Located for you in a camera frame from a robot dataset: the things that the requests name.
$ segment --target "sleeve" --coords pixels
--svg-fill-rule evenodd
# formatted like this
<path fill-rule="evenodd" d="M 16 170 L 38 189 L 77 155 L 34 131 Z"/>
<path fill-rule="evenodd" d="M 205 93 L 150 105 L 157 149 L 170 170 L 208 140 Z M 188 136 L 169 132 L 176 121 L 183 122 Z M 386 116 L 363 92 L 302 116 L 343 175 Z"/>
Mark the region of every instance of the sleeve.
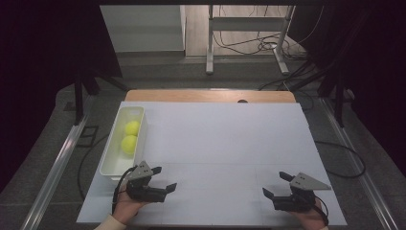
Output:
<path fill-rule="evenodd" d="M 124 224 L 114 219 L 113 216 L 108 215 L 95 230 L 125 230 L 125 228 L 126 226 Z"/>

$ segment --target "white tabletop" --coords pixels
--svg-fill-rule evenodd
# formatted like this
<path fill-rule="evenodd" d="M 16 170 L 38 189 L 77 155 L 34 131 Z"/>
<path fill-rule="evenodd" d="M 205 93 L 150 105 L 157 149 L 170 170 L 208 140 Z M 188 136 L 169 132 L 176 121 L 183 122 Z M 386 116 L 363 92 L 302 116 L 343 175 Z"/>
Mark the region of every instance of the white tabletop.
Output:
<path fill-rule="evenodd" d="M 144 159 L 163 167 L 149 186 L 177 183 L 164 203 L 148 204 L 133 225 L 297 226 L 275 211 L 265 188 L 289 196 L 279 172 L 306 173 L 330 184 L 298 103 L 142 103 L 148 131 Z M 114 185 L 97 169 L 78 222 L 102 222 L 111 212 Z M 333 190 L 315 191 L 330 225 L 346 225 Z"/>

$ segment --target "tennis ball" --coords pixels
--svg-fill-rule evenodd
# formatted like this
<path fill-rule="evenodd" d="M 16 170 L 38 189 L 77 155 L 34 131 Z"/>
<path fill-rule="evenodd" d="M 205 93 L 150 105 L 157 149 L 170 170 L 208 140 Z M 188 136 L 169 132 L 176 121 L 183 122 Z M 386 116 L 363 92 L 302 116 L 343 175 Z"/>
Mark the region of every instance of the tennis ball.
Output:
<path fill-rule="evenodd" d="M 138 136 L 140 130 L 140 123 L 137 121 L 129 122 L 125 125 L 125 134 Z"/>
<path fill-rule="evenodd" d="M 134 154 L 136 145 L 137 137 L 134 135 L 128 135 L 122 140 L 122 150 L 128 155 Z"/>

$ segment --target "human hand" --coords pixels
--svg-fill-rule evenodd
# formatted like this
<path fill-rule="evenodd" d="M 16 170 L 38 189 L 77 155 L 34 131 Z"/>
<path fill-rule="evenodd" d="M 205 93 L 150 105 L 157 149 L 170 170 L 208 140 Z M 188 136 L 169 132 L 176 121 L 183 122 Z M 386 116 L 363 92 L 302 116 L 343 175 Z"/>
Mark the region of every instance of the human hand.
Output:
<path fill-rule="evenodd" d="M 322 203 L 320 202 L 320 199 L 316 198 L 315 205 L 319 209 L 322 209 Z M 322 216 L 314 209 L 311 209 L 310 211 L 305 213 L 297 213 L 297 212 L 289 212 L 289 213 L 301 222 L 302 227 L 305 230 L 320 230 L 326 226 Z"/>
<path fill-rule="evenodd" d="M 148 204 L 148 202 L 140 202 L 131 199 L 125 191 L 125 186 L 121 187 L 117 200 L 116 208 L 112 216 L 125 225 L 128 225 L 129 221 L 138 214 L 138 211 Z"/>

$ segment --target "gray floor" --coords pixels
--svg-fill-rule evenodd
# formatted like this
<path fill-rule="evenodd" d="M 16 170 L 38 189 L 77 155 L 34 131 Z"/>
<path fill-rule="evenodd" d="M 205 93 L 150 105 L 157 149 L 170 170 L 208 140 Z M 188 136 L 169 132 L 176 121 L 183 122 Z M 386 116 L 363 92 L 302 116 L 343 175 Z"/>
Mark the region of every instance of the gray floor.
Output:
<path fill-rule="evenodd" d="M 138 64 L 130 64 L 136 59 Z M 140 57 L 120 58 L 124 78 L 118 79 L 131 88 L 229 88 L 256 90 L 263 83 L 282 78 L 272 57 L 218 57 L 214 75 L 206 76 L 204 58 Z M 292 70 L 300 66 L 298 61 L 288 62 Z M 98 80 L 101 93 L 95 100 L 87 126 L 98 126 L 97 139 L 108 134 L 125 92 Z M 295 93 L 302 105 L 315 140 L 338 143 L 332 124 L 317 97 L 318 82 Z M 73 87 L 59 91 L 56 108 L 30 155 L 17 172 L 9 186 L 0 195 L 0 228 L 18 229 L 30 211 L 32 204 L 53 166 L 57 154 L 68 135 L 75 112 L 66 106 L 74 101 Z M 355 149 L 367 163 L 368 173 L 391 210 L 398 229 L 406 229 L 406 179 L 393 161 L 365 129 L 350 109 L 344 109 L 345 130 Z M 80 144 L 88 143 L 80 139 Z M 82 199 L 79 195 L 77 177 L 86 193 L 100 160 L 105 139 L 96 145 L 79 165 L 89 148 L 75 148 L 61 177 L 56 192 L 40 222 L 38 229 L 92 229 L 94 226 L 76 224 Z M 352 173 L 348 153 L 340 148 L 317 145 L 325 167 L 339 173 Z M 330 177 L 341 208 L 348 222 L 347 227 L 332 229 L 384 229 L 359 179 Z"/>

